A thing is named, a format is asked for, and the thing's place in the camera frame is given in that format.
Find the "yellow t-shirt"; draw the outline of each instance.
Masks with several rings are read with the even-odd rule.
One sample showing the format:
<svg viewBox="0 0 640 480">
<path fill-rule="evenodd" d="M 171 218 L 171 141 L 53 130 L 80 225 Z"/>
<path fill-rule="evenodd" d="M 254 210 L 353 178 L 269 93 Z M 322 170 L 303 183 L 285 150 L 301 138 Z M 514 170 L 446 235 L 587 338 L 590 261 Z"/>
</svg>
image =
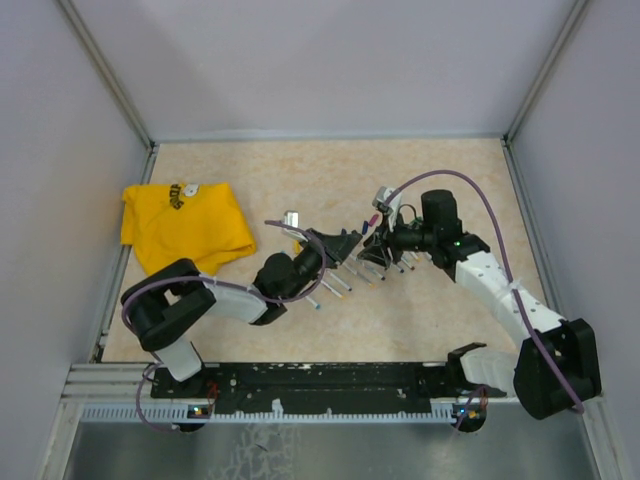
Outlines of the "yellow t-shirt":
<svg viewBox="0 0 640 480">
<path fill-rule="evenodd" d="M 125 189 L 121 242 L 151 275 L 181 258 L 215 274 L 252 255 L 256 242 L 228 183 L 134 185 Z"/>
</svg>

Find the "white cable clip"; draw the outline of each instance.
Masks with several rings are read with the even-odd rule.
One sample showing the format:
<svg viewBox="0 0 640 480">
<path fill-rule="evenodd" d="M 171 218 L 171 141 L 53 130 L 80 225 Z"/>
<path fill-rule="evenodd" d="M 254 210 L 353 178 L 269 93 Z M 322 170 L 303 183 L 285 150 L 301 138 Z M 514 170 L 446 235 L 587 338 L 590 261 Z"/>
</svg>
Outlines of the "white cable clip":
<svg viewBox="0 0 640 480">
<path fill-rule="evenodd" d="M 505 297 L 511 295 L 512 290 L 520 290 L 520 287 L 522 286 L 521 281 L 521 278 L 514 279 L 510 284 L 506 285 L 496 294 L 496 299 L 499 299 L 499 301 L 502 302 Z"/>
</svg>

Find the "beige floor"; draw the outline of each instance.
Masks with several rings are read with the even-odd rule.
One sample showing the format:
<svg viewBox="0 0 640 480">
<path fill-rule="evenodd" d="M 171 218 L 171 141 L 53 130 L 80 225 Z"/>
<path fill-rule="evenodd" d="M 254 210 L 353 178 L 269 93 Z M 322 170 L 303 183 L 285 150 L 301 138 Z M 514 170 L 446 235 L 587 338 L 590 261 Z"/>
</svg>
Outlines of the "beige floor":
<svg viewBox="0 0 640 480">
<path fill-rule="evenodd" d="M 231 183 L 258 252 L 223 267 L 218 277 L 247 284 L 271 253 L 292 250 L 292 242 L 263 220 L 279 219 L 285 210 L 294 209 L 300 212 L 303 228 L 326 233 L 342 227 L 360 229 L 373 213 L 371 200 L 379 186 L 398 186 L 436 168 L 459 170 L 481 185 L 503 228 L 515 276 L 542 298 L 498 140 L 166 144 L 160 148 L 151 183 Z M 420 194 L 433 188 L 454 192 L 466 229 L 479 234 L 498 254 L 484 207 L 461 180 L 429 179 L 411 187 L 404 199 L 419 205 Z M 344 300 L 321 289 L 314 293 L 322 304 L 318 311 L 301 301 L 266 327 L 205 316 L 188 335 L 207 361 L 442 360 L 450 350 L 473 341 L 514 350 L 473 295 L 427 262 L 417 267 L 405 274 L 389 271 L 387 281 L 376 280 L 373 289 L 340 268 L 340 276 L 354 287 Z M 123 289 L 142 278 L 132 255 Z M 104 361 L 148 360 L 119 316 L 118 305 Z"/>
</svg>

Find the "white wall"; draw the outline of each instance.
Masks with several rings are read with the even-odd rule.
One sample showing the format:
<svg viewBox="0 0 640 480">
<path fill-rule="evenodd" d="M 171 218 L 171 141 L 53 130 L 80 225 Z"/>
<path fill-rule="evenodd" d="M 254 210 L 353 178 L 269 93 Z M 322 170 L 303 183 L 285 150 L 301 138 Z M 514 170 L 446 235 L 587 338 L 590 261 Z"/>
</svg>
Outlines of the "white wall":
<svg viewBox="0 0 640 480">
<path fill-rule="evenodd" d="M 24 480 L 87 360 L 146 154 L 54 2 L 4 2 L 0 22 L 0 476 Z"/>
<path fill-rule="evenodd" d="M 156 140 L 501 135 L 572 0 L 76 0 Z"/>
<path fill-rule="evenodd" d="M 515 142 L 569 317 L 640 476 L 640 2 L 595 1 Z"/>
</svg>

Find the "black mounting plate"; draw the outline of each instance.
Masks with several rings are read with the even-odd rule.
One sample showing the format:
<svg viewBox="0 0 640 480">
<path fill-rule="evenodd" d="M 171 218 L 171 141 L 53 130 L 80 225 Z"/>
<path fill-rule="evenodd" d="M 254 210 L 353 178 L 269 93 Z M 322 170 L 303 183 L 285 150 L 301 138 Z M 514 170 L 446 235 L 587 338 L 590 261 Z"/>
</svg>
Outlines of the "black mounting plate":
<svg viewBox="0 0 640 480">
<path fill-rule="evenodd" d="M 287 414 L 430 413 L 431 398 L 465 390 L 444 363 L 221 363 L 181 383 L 160 368 L 151 397 L 206 399 L 213 384 L 218 414 L 271 412 L 276 399 Z"/>
</svg>

